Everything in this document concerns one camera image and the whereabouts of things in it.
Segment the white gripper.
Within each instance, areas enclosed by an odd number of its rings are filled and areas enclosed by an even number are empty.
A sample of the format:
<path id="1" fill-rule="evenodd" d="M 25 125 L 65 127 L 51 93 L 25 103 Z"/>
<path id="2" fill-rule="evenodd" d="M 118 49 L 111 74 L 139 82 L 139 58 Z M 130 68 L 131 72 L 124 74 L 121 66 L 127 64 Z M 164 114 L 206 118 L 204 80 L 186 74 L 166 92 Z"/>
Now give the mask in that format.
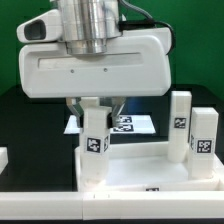
<path id="1" fill-rule="evenodd" d="M 31 98 L 66 98 L 66 105 L 83 127 L 80 98 L 112 97 L 109 128 L 129 96 L 161 96 L 171 85 L 167 28 L 125 31 L 107 42 L 104 54 L 67 53 L 63 43 L 30 44 L 19 53 L 23 91 Z"/>

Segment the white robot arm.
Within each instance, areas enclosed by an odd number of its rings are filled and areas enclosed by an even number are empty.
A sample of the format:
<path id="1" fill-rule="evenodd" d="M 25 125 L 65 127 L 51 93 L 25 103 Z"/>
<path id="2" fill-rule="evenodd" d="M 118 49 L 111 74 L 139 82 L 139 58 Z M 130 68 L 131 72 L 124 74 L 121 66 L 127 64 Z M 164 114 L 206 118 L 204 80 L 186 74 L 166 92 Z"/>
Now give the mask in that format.
<path id="1" fill-rule="evenodd" d="M 81 97 L 109 98 L 110 127 L 125 99 L 161 96 L 171 85 L 173 28 L 125 0 L 50 0 L 56 7 L 17 28 L 23 91 L 65 98 L 80 120 Z"/>

